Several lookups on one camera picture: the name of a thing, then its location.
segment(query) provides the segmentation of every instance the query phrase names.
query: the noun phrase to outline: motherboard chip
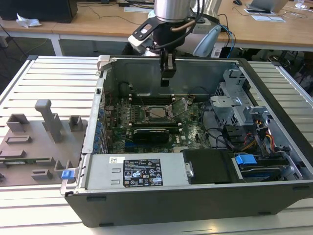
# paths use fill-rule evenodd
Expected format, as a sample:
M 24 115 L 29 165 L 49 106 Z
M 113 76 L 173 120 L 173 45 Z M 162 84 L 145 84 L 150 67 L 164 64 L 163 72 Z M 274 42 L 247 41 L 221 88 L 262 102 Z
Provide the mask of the motherboard chip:
M 151 118 L 165 118 L 166 111 L 164 108 L 150 108 L 149 117 Z

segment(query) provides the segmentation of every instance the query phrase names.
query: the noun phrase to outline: blue tab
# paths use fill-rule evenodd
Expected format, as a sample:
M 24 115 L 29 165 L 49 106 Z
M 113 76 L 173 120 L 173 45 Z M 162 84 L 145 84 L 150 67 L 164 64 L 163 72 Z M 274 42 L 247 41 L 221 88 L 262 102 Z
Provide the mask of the blue tab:
M 75 174 L 74 170 L 64 170 L 62 172 L 61 179 L 62 180 L 74 180 L 75 179 L 74 174 Z
M 257 164 L 255 157 L 252 154 L 238 154 L 235 159 L 238 165 Z

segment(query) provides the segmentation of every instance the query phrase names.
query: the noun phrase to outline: warning label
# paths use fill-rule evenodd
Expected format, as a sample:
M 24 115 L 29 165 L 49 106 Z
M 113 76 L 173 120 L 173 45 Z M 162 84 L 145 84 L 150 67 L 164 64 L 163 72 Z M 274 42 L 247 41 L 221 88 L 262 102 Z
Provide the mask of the warning label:
M 124 187 L 162 186 L 160 159 L 124 161 Z

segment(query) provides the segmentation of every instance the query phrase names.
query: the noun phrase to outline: wooden desk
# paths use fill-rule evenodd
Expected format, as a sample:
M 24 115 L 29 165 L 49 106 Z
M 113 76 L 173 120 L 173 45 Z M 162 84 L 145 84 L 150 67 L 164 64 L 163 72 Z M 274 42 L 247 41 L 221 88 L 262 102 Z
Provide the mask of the wooden desk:
M 295 11 L 307 15 L 311 20 L 294 19 L 295 16 L 287 14 L 290 18 L 284 17 L 286 23 L 256 21 L 243 10 L 246 7 L 244 3 L 249 0 L 242 2 L 242 6 L 237 6 L 231 0 L 223 0 L 219 9 L 220 14 L 224 13 L 228 17 L 229 28 L 237 38 L 236 47 L 313 51 L 313 12 L 284 7 L 285 10 L 278 15 Z M 70 24 L 42 22 L 42 26 L 26 29 L 16 22 L 4 21 L 4 27 L 12 36 L 50 39 L 56 55 L 61 56 L 60 39 L 127 42 L 131 33 L 147 19 L 147 13 L 124 12 L 124 8 L 118 5 L 78 5 L 77 15 Z M 294 7 L 294 2 L 288 2 L 287 6 Z M 220 19 L 221 23 L 226 24 L 224 16 L 220 16 Z M 220 50 L 226 42 L 227 34 L 221 33 L 215 50 Z
M 148 18 L 147 13 L 124 12 L 124 8 L 119 7 L 117 4 L 113 6 L 89 5 L 89 7 L 81 7 L 80 5 L 78 4 L 78 12 L 72 23 L 57 23 L 52 32 L 58 34 L 129 37 Z
M 223 0 L 219 9 L 219 14 L 227 15 L 229 29 L 236 35 L 236 47 L 313 51 L 313 12 L 284 7 L 276 14 L 281 15 L 287 11 L 293 11 L 305 14 L 308 18 L 296 18 L 288 13 L 283 16 L 286 23 L 256 21 L 244 10 L 245 3 L 250 1 L 242 0 L 242 2 L 242 6 L 237 6 L 232 1 Z M 294 5 L 294 2 L 286 4 L 290 7 L 295 7 Z M 220 20 L 222 24 L 226 25 L 224 16 L 220 16 Z M 221 42 L 227 42 L 227 40 L 227 34 L 221 33 L 216 48 L 222 48 L 224 43 Z

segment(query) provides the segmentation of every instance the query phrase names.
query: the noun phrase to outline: gray plastic part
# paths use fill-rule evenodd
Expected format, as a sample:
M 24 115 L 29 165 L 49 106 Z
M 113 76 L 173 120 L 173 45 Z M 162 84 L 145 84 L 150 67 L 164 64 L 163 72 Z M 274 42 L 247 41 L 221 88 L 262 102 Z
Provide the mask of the gray plastic part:
M 47 135 L 41 120 L 29 121 L 29 124 L 24 124 L 23 128 L 25 132 L 12 133 L 11 130 L 8 130 L 8 133 L 3 138 L 4 140 L 8 137 L 29 135 L 32 141 L 19 144 L 7 144 L 5 141 L 2 141 L 0 151 L 11 152 L 24 150 L 26 156 L 23 158 L 23 161 L 31 159 L 31 161 L 28 162 L 33 162 L 34 164 L 23 164 L 23 161 L 16 160 L 6 165 L 5 163 L 1 163 L 3 159 L 0 157 L 0 172 L 5 175 L 5 180 L 0 182 L 0 187 L 60 184 L 62 180 L 59 175 L 54 172 L 56 161 L 60 161 L 62 166 L 67 166 L 69 160 L 73 167 L 79 165 L 87 126 L 86 120 L 82 120 L 82 122 L 84 127 L 83 131 L 71 132 L 68 120 L 62 120 L 62 128 L 60 129 L 62 142 L 59 143 L 54 143 L 52 136 L 50 134 Z M 32 170 L 35 169 L 48 169 L 52 173 L 52 179 L 35 181 L 31 177 Z
M 56 119 L 51 109 L 51 100 L 39 99 L 36 102 L 35 109 L 40 112 L 45 120 L 45 129 L 48 129 L 54 142 L 58 143 L 62 140 L 60 132 L 60 119 Z
M 62 128 L 62 124 L 61 124 L 59 115 L 58 114 L 53 114 L 53 116 L 54 116 L 55 124 L 57 125 L 57 128 L 61 129 Z M 49 131 L 49 129 L 48 129 L 48 127 L 47 127 L 47 125 L 45 124 L 44 121 L 43 121 L 43 126 L 44 126 L 46 131 Z
M 17 151 L 0 151 L 1 158 L 23 158 L 26 153 L 24 150 Z
M 28 124 L 24 114 L 12 114 L 6 124 L 12 132 L 24 132 L 23 124 Z
M 6 137 L 4 141 L 7 144 L 15 144 L 15 143 L 30 143 L 31 137 L 30 136 L 16 136 L 16 137 Z
M 62 166 L 61 162 L 57 160 L 55 167 L 54 167 L 54 172 L 57 173 L 59 178 L 62 176 L 62 172 L 65 170 L 65 168 Z
M 81 116 L 72 115 L 69 117 L 68 125 L 70 127 L 70 131 L 82 131 L 83 130 L 83 121 Z
M 53 157 L 50 157 L 49 160 L 37 160 L 36 164 L 38 164 L 38 165 L 54 165 L 55 160 Z
M 54 172 L 57 173 L 58 177 L 61 179 L 63 171 L 68 168 L 73 168 L 70 160 L 68 160 L 66 167 L 63 167 L 61 162 L 57 161 L 54 167 Z
M 31 177 L 33 177 L 34 180 L 51 180 L 52 174 L 48 169 L 42 169 L 42 170 L 33 170 L 33 173 L 31 174 Z

